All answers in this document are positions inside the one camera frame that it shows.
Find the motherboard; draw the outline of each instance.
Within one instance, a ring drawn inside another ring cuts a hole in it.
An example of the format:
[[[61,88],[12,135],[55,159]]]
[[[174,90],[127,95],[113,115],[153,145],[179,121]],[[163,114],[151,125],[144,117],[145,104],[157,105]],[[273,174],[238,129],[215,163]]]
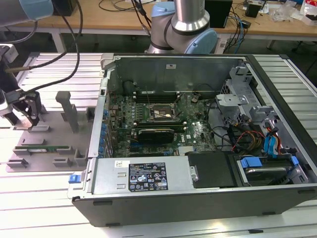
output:
[[[113,157],[181,156],[215,150],[206,121],[208,102],[193,93],[157,98],[110,93],[104,123],[111,134]]]

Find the green circuit board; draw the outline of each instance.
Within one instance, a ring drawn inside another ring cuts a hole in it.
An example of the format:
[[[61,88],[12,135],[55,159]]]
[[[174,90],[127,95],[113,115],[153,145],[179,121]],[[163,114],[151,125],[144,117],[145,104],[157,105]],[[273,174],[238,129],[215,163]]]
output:
[[[131,97],[111,97],[109,104],[111,130],[116,135],[113,145],[113,156],[116,158],[141,156],[178,156],[179,148],[193,147],[194,151],[209,151],[216,149],[214,139],[205,121],[205,100],[193,104],[192,94],[185,94],[177,103],[141,104]],[[165,116],[158,112],[163,110],[165,115],[173,113],[176,124],[171,125],[142,125],[142,122],[155,119],[164,120]],[[175,131],[174,139],[168,144],[139,143],[135,134],[140,129],[170,128]]]

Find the power supply label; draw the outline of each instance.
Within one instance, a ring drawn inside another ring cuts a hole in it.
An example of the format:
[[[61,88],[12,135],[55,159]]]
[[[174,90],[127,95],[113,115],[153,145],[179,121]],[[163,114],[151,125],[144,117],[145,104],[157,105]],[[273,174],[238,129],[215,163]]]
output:
[[[165,163],[129,164],[129,190],[168,190]]]

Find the workbench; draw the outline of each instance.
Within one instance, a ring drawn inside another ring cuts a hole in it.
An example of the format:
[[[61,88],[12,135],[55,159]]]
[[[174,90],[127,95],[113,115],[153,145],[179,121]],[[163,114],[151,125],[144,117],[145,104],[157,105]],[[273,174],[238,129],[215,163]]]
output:
[[[63,84],[40,90],[42,103],[48,111],[62,110],[60,104],[54,100],[59,90],[70,91],[70,101],[76,105],[78,111],[97,104],[102,78],[101,55],[81,54],[80,66],[73,78]],[[57,54],[33,55],[28,58],[25,66],[43,63],[56,56]],[[282,59],[278,55],[255,57],[317,143],[316,88],[289,59]],[[20,73],[17,80],[20,87],[27,90],[67,76],[75,63],[76,54],[67,54],[51,65]],[[10,157],[12,148],[21,136],[20,131],[12,130],[8,125],[4,125],[5,122],[4,119],[0,120],[0,162],[5,162]],[[71,194],[68,192],[68,177],[72,172],[7,173],[5,166],[0,165],[0,237],[294,238],[317,234],[317,200],[299,204],[281,215],[95,228],[69,199]]]
[[[83,34],[117,34],[117,35],[145,35],[135,12],[108,12],[100,9],[98,3],[100,0],[79,0],[83,8],[84,27]],[[233,7],[235,12],[244,20],[252,23],[246,38],[259,40],[288,40],[288,41],[317,41],[317,27],[307,26],[302,21],[293,19],[292,22],[273,22],[268,14],[258,14],[257,18],[245,16],[245,11],[240,10],[242,6],[236,8],[242,0],[234,0]],[[132,4],[122,2],[120,7],[128,8]],[[109,0],[105,0],[102,7],[114,9]],[[145,4],[144,9],[151,17],[153,4]],[[74,32],[79,30],[79,11],[75,10],[71,17],[67,17]],[[23,23],[16,26],[10,26],[11,31],[32,31],[33,23]],[[233,19],[229,19],[225,28],[216,28],[219,41],[216,46],[216,54],[222,54],[225,43],[233,36],[236,30],[236,24]],[[63,19],[59,16],[51,16],[39,21],[37,32],[51,33],[57,52],[65,51],[65,44],[62,33],[69,33]]]

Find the blue cable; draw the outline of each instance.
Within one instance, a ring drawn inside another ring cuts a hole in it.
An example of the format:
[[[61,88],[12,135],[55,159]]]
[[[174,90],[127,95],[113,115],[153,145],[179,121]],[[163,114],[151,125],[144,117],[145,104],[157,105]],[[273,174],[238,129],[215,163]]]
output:
[[[236,54],[236,53],[238,52],[238,49],[240,48],[241,43],[242,43],[242,41],[243,41],[243,26],[242,26],[242,22],[241,22],[240,18],[238,18],[238,20],[239,20],[240,27],[241,27],[241,31],[240,31],[241,37],[240,37],[239,44],[238,44],[237,48],[236,48],[235,51],[234,51],[234,54]]]
[[[238,52],[238,49],[239,49],[240,46],[241,46],[242,41],[243,41],[243,26],[242,26],[242,21],[241,21],[240,18],[238,18],[238,17],[233,17],[233,16],[230,16],[230,17],[239,21],[240,29],[241,29],[241,30],[240,30],[240,36],[239,36],[240,39],[239,39],[239,41],[238,41],[238,46],[237,46],[237,48],[236,48],[235,51],[234,51],[234,54],[236,54],[236,53]]]

